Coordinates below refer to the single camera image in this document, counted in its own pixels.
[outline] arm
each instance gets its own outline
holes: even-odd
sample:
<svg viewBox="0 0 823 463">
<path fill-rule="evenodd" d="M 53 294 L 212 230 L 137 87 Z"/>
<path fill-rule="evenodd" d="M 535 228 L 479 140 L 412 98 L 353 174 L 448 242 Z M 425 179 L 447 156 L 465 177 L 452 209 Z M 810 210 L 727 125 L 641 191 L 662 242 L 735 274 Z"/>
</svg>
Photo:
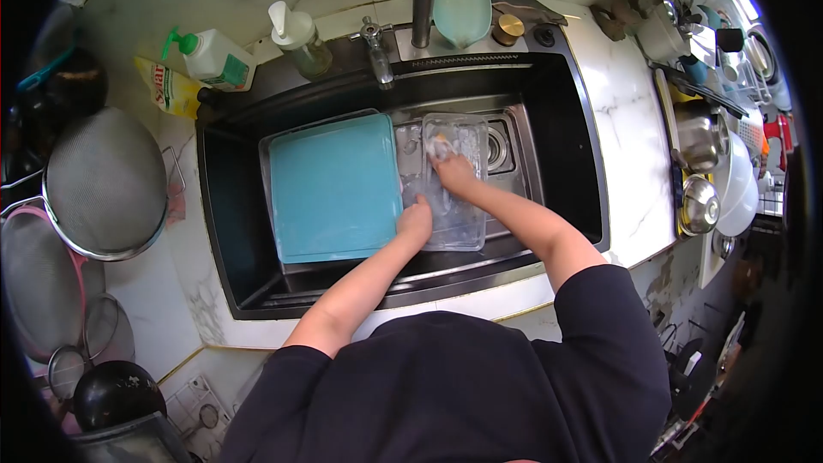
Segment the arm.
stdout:
<svg viewBox="0 0 823 463">
<path fill-rule="evenodd" d="M 334 358 L 430 237 L 431 208 L 423 195 L 417 195 L 417 204 L 397 220 L 394 239 L 328 289 L 297 322 L 283 347 L 307 345 Z"/>
<path fill-rule="evenodd" d="M 606 260 L 586 237 L 540 204 L 478 180 L 464 156 L 432 161 L 443 187 L 498 219 L 546 266 L 555 293 L 572 275 Z"/>
</svg>

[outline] sink drain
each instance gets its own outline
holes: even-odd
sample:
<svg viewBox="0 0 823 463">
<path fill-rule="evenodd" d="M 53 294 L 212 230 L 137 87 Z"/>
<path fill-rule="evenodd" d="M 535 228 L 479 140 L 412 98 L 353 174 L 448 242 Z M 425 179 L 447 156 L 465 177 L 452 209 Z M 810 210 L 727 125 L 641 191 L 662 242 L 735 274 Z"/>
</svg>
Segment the sink drain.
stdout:
<svg viewBox="0 0 823 463">
<path fill-rule="evenodd" d="M 499 169 L 508 153 L 509 147 L 503 134 L 489 126 L 489 172 Z"/>
</svg>

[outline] black t-shirt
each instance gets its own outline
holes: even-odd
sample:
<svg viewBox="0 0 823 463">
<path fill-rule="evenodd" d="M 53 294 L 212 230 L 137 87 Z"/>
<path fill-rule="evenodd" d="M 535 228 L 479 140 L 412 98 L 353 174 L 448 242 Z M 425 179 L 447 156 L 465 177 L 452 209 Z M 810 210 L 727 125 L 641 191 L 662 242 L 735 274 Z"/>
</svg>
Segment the black t-shirt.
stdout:
<svg viewBox="0 0 823 463">
<path fill-rule="evenodd" d="M 629 272 L 569 278 L 563 342 L 456 313 L 397 318 L 334 360 L 278 350 L 221 461 L 644 461 L 671 406 L 664 353 Z"/>
</svg>

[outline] stainless steel sink basin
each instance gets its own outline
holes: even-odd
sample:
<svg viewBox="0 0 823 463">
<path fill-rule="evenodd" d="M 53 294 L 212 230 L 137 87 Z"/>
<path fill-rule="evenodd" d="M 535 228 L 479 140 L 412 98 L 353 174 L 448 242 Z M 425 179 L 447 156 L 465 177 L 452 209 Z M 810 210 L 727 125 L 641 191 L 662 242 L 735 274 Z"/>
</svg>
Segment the stainless steel sink basin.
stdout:
<svg viewBox="0 0 823 463">
<path fill-rule="evenodd" d="M 484 115 L 490 126 L 489 183 L 550 207 L 595 247 L 607 250 L 606 190 L 596 130 L 574 59 L 557 34 L 550 48 L 504 60 L 474 55 L 395 62 L 396 85 L 390 90 L 376 86 L 367 60 L 361 70 L 339 71 L 311 84 L 295 78 L 288 87 L 282 81 L 288 75 L 287 61 L 281 58 L 258 69 L 248 93 L 233 93 L 211 111 L 201 108 L 203 209 L 234 317 L 299 317 L 357 265 L 280 262 L 267 210 L 266 165 L 260 164 L 258 146 L 272 135 L 369 108 L 391 115 L 402 180 L 422 171 L 421 119 L 428 112 Z M 335 43 L 330 46 L 334 52 Z M 353 46 L 337 49 L 351 51 Z M 339 61 L 352 56 L 344 52 L 335 57 Z M 271 88 L 268 96 L 266 86 Z M 404 196 L 404 202 L 412 200 Z M 419 253 L 379 307 L 453 297 L 540 272 L 539 260 L 489 218 L 482 250 Z"/>
<path fill-rule="evenodd" d="M 430 112 L 472 113 L 485 117 L 489 122 L 487 182 L 500 190 L 543 203 L 540 171 L 526 108 L 516 95 L 490 95 L 427 102 L 387 111 L 394 123 L 404 207 L 415 202 L 413 190 L 408 185 L 419 179 L 423 171 L 421 126 L 423 117 Z M 509 229 L 489 217 L 486 239 L 506 234 Z"/>
</svg>

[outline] faucet handle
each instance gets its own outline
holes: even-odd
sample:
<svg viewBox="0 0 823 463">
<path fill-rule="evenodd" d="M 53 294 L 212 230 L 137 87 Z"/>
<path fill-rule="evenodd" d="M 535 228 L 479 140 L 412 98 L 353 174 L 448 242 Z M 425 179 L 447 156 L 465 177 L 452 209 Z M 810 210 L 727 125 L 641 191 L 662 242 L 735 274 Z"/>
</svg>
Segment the faucet handle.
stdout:
<svg viewBox="0 0 823 463">
<path fill-rule="evenodd" d="M 371 21 L 371 16 L 363 17 L 363 27 L 360 28 L 358 33 L 353 33 L 349 35 L 349 39 L 352 41 L 359 40 L 360 38 L 364 38 L 366 42 L 369 44 L 372 43 L 374 40 L 375 42 L 380 42 L 382 38 L 383 31 L 392 31 L 394 30 L 394 26 L 391 24 L 380 25 L 375 24 Z"/>
</svg>

